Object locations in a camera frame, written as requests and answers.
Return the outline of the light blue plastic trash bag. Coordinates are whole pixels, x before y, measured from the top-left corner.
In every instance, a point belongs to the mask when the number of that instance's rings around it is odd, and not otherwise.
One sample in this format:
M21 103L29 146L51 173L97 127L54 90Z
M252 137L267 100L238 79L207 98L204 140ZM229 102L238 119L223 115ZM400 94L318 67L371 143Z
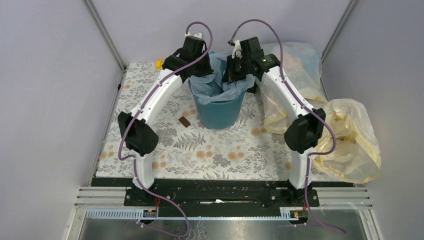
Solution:
M226 102L238 98L247 89L254 86L255 77L248 74L244 79L236 82L222 82L227 68L229 51L213 53L209 56L212 74L188 78L189 88L198 99L200 105L212 102Z

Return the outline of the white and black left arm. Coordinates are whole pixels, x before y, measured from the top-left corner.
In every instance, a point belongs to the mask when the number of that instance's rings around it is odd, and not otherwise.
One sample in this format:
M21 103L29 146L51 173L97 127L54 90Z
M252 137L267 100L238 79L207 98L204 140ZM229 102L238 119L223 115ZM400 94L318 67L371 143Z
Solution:
M164 60L157 79L142 100L130 112L119 113L121 142L118 158L133 160L132 182L139 188L135 197L142 205L148 206L155 200L155 192L150 188L155 181L152 153L159 143L159 136L152 126L160 110L189 77L212 73L205 40L187 34L183 46Z

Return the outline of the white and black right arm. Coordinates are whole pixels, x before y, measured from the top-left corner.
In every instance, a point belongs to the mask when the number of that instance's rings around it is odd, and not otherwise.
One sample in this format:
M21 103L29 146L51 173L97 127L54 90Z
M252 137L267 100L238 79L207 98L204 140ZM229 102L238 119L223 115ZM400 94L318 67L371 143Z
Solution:
M257 37L243 41L229 40L228 43L233 50L227 57L225 81L236 82L252 75L260 90L269 89L286 110L289 126L283 136L291 150L292 163L288 180L291 189L287 191L286 198L291 205L299 206L307 199L306 192L311 183L309 157L322 137L326 113L308 103L287 76L282 65L283 58L272 53L265 54Z

